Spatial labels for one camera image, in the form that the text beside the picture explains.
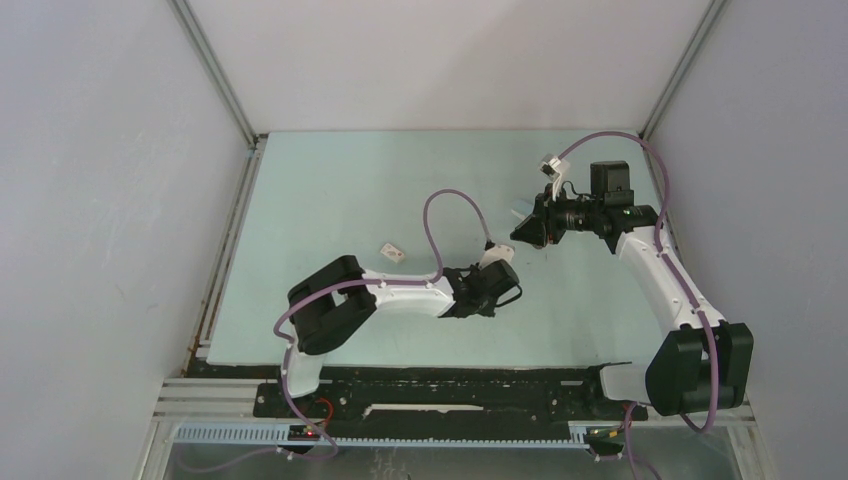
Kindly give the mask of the light blue stapler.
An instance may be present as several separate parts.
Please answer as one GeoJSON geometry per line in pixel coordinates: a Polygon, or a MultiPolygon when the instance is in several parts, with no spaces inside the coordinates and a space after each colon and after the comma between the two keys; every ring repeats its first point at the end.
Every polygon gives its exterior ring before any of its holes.
{"type": "Polygon", "coordinates": [[[516,200],[511,205],[511,212],[520,220],[523,221],[533,213],[534,204],[527,200],[516,200]]]}

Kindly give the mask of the white staple box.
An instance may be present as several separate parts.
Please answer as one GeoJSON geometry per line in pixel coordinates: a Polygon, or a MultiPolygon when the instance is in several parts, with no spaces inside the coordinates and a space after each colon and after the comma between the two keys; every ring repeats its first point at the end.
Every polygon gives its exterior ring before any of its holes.
{"type": "Polygon", "coordinates": [[[405,253],[391,243],[385,243],[380,253],[395,264],[403,262],[406,258],[405,253]]]}

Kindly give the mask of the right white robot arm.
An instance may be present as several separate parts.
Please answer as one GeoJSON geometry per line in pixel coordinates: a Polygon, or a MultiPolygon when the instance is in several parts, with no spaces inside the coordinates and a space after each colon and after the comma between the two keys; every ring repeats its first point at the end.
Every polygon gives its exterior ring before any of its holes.
{"type": "Polygon", "coordinates": [[[570,165],[547,156],[540,165],[550,182],[510,237],[537,248],[568,232],[592,232],[636,279],[665,338],[647,365],[600,369],[581,392],[585,411],[606,418],[622,401],[651,405],[663,416],[739,407],[745,398],[754,338],[731,323],[695,286],[673,252],[668,232],[650,205],[638,205],[624,161],[590,166],[587,194],[564,189],[570,165]]]}

